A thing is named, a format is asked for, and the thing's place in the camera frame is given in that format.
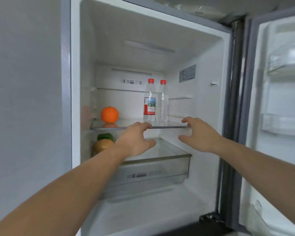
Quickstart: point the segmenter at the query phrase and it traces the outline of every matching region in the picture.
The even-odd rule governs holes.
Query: hand
[[[225,139],[199,118],[186,117],[181,122],[187,122],[188,126],[192,127],[192,135],[180,135],[178,139],[198,151],[215,153]]]
[[[156,141],[146,140],[143,132],[151,129],[150,123],[136,122],[129,126],[126,131],[118,138],[114,146],[125,149],[129,156],[138,156],[156,145]]]

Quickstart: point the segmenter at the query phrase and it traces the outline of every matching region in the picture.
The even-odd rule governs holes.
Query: freezer door
[[[295,8],[252,18],[243,85],[238,142],[295,164]],[[233,226],[295,235],[292,222],[234,176]]]
[[[60,0],[0,0],[0,220],[71,168],[60,18]]]

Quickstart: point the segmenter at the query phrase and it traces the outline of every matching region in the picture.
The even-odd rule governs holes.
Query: right hand
[[[192,135],[180,135],[178,139],[198,151],[215,153],[225,139],[199,118],[186,117],[181,122],[188,123],[192,128]]]

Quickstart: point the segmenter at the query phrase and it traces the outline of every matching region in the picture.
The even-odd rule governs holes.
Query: gray wall
[[[60,0],[0,0],[0,219],[71,168],[60,44]]]

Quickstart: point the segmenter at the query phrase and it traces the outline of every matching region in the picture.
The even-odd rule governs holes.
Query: refrigerator hinge
[[[217,223],[224,223],[221,220],[220,214],[217,213],[217,212],[207,213],[207,214],[201,215],[200,218],[199,218],[200,223],[204,222],[204,221],[207,221],[207,220],[212,220],[212,221],[215,221]]]

